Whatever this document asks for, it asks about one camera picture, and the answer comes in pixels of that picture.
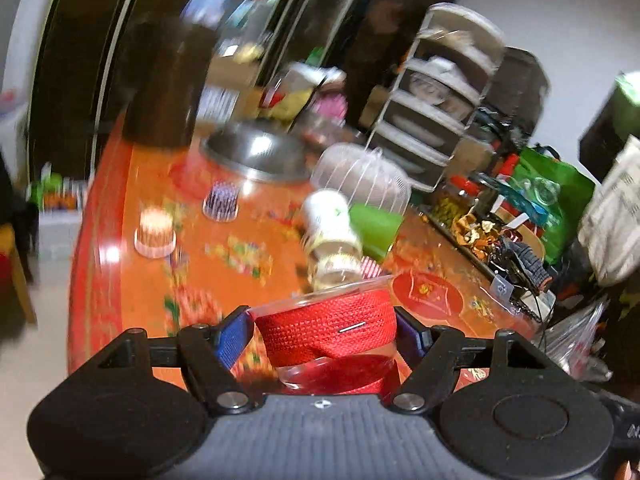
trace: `floor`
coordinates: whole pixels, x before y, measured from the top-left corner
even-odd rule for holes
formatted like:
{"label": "floor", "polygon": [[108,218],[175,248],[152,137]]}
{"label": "floor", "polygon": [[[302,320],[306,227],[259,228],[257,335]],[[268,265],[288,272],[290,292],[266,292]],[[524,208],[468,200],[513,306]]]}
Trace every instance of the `floor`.
{"label": "floor", "polygon": [[26,438],[29,413],[66,377],[70,261],[34,261],[31,301],[38,325],[27,325],[13,295],[0,292],[0,478],[40,480]]}

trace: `green shopping bag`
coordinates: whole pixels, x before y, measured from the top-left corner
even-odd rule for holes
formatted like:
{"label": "green shopping bag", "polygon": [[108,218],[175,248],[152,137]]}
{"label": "green shopping bag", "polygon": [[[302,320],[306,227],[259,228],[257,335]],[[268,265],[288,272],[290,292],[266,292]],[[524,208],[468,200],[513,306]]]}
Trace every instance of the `green shopping bag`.
{"label": "green shopping bag", "polygon": [[[556,158],[543,155],[546,151]],[[556,150],[537,145],[535,149],[522,150],[510,185],[520,188],[529,200],[549,212],[542,243],[545,261],[554,264],[574,239],[595,184],[571,164],[562,162]]]}

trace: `yellow chair leg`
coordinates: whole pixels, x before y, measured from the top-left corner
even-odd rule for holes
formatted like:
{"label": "yellow chair leg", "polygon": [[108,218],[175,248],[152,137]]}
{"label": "yellow chair leg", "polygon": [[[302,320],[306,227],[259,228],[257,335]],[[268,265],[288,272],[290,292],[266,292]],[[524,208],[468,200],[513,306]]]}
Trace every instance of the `yellow chair leg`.
{"label": "yellow chair leg", "polygon": [[29,296],[29,289],[27,288],[27,279],[24,277],[24,271],[22,270],[22,264],[20,262],[20,256],[18,256],[18,251],[14,248],[11,251],[10,255],[11,259],[11,274],[12,280],[14,282],[15,293],[18,296],[18,301],[20,302],[20,306],[24,311],[24,317],[27,319],[27,323],[36,323],[36,313],[33,310],[33,305],[31,304],[31,298]]}

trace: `white mesh basket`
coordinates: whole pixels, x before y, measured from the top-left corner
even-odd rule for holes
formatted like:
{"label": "white mesh basket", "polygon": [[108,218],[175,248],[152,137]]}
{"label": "white mesh basket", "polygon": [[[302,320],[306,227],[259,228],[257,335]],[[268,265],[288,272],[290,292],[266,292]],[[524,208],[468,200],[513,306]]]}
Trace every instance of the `white mesh basket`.
{"label": "white mesh basket", "polygon": [[371,151],[347,142],[325,150],[311,174],[316,189],[337,189],[350,205],[363,203],[399,214],[409,203],[408,181],[402,169],[382,158],[379,148]]}

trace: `table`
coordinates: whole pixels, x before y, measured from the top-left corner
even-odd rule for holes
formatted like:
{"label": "table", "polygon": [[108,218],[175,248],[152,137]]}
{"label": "table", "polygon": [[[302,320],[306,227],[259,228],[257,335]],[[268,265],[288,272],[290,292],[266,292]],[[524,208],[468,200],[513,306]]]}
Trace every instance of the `table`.
{"label": "table", "polygon": [[[240,304],[258,306],[308,287],[298,209],[310,184],[246,180],[205,159],[196,140],[179,151],[134,146],[120,135],[123,122],[121,117],[104,150],[76,246],[69,373],[126,328],[145,328],[149,337],[175,335],[190,324],[216,324]],[[202,214],[217,180],[241,190],[238,218],[227,224]],[[165,259],[149,260],[133,247],[140,212],[151,205],[174,216],[177,250]],[[407,211],[383,264],[395,274],[390,288],[396,304],[426,325],[448,324],[469,336],[491,338],[497,328],[530,336],[532,323],[492,300],[486,278],[425,220]],[[399,364],[404,378],[409,370]],[[232,372],[246,383],[274,378],[259,333]],[[154,373],[184,386],[179,370]],[[471,370],[462,378],[485,375]]]}

